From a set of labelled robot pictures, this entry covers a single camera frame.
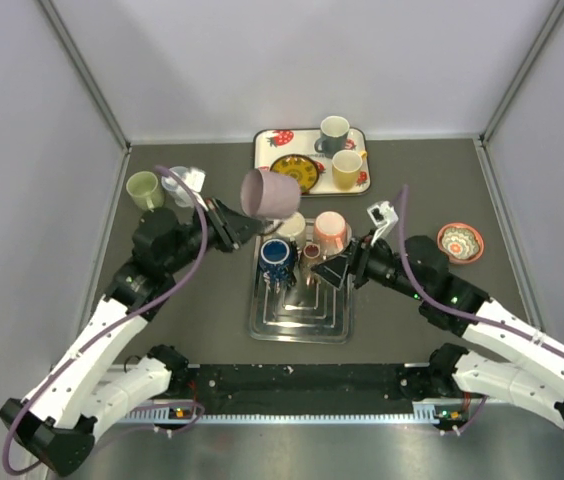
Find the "black gold mug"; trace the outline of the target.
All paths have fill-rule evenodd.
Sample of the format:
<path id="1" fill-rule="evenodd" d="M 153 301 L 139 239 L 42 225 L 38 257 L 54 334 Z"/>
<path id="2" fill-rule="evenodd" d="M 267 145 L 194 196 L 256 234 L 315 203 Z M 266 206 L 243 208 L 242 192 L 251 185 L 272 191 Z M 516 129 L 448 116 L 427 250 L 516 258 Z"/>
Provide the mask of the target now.
<path id="1" fill-rule="evenodd" d="M 302 262 L 305 265 L 314 265 L 322 258 L 321 248 L 319 244 L 307 242 L 302 250 Z"/>

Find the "mauve purple mug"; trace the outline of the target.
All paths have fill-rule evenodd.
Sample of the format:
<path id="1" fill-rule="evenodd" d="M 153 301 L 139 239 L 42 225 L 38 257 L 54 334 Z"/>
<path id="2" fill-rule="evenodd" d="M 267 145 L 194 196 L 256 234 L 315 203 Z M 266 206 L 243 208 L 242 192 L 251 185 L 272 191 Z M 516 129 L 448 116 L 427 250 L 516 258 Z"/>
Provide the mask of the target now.
<path id="1" fill-rule="evenodd" d="M 247 216 L 284 220 L 298 211 L 301 195 L 300 186 L 294 178 L 252 169 L 242 181 L 240 202 Z"/>

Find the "pink mug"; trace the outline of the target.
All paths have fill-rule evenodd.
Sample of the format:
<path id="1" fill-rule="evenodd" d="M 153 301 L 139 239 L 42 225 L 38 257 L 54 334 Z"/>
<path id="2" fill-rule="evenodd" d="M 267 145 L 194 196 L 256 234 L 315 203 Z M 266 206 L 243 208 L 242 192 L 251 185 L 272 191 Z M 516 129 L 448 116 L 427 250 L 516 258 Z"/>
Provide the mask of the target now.
<path id="1" fill-rule="evenodd" d="M 314 221 L 313 240 L 320 246 L 324 257 L 345 250 L 349 243 L 349 226 L 344 216 L 336 211 L 320 213 Z"/>

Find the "dark blue mug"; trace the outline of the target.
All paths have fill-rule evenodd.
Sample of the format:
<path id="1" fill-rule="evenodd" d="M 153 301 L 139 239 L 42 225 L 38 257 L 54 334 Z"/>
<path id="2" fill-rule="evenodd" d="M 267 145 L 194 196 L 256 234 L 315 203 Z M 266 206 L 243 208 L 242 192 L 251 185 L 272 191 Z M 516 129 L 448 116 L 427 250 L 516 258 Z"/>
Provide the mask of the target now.
<path id="1" fill-rule="evenodd" d="M 268 239 L 260 247 L 258 267 L 264 281 L 275 289 L 296 284 L 295 263 L 296 248 L 283 239 Z"/>

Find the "cream white mug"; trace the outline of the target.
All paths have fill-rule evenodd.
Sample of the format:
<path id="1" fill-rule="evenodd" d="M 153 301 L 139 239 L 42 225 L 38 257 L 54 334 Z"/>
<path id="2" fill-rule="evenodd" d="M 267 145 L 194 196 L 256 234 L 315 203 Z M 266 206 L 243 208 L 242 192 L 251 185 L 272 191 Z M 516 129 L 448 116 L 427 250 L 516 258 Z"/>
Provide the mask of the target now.
<path id="1" fill-rule="evenodd" d="M 306 220 L 300 212 L 295 212 L 284 220 L 275 232 L 275 236 L 297 245 L 306 242 Z"/>

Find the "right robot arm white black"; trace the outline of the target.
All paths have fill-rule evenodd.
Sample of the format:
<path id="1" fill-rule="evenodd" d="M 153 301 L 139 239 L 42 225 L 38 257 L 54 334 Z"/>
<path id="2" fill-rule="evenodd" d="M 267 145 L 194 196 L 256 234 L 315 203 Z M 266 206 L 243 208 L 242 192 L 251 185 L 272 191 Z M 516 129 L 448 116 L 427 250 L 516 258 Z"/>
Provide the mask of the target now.
<path id="1" fill-rule="evenodd" d="M 388 244 L 354 239 L 340 254 L 312 268 L 335 288 L 373 281 L 419 303 L 432 325 L 499 356 L 492 361 L 455 345 L 429 360 L 429 384 L 438 394 L 456 391 L 501 400 L 532 412 L 564 431 L 564 344 L 529 325 L 484 290 L 454 275 L 427 236 Z"/>

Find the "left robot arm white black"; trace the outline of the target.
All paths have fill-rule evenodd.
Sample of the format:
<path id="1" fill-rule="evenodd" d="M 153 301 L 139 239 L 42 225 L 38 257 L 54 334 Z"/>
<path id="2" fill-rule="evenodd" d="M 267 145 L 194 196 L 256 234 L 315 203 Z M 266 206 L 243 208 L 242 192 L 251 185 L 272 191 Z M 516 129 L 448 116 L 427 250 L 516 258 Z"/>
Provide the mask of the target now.
<path id="1" fill-rule="evenodd" d="M 57 475 L 70 475 L 101 437 L 143 402 L 163 393 L 182 394 L 189 382 L 187 362 L 166 346 L 153 348 L 134 370 L 107 386 L 99 382 L 126 345 L 192 279 L 208 250 L 232 253 L 269 224 L 214 198 L 197 204 L 188 223 L 166 207 L 143 213 L 131 257 L 74 343 L 37 387 L 1 407 L 0 420 L 8 430 L 4 470 L 19 473 L 10 464 L 10 447 L 17 443 Z"/>

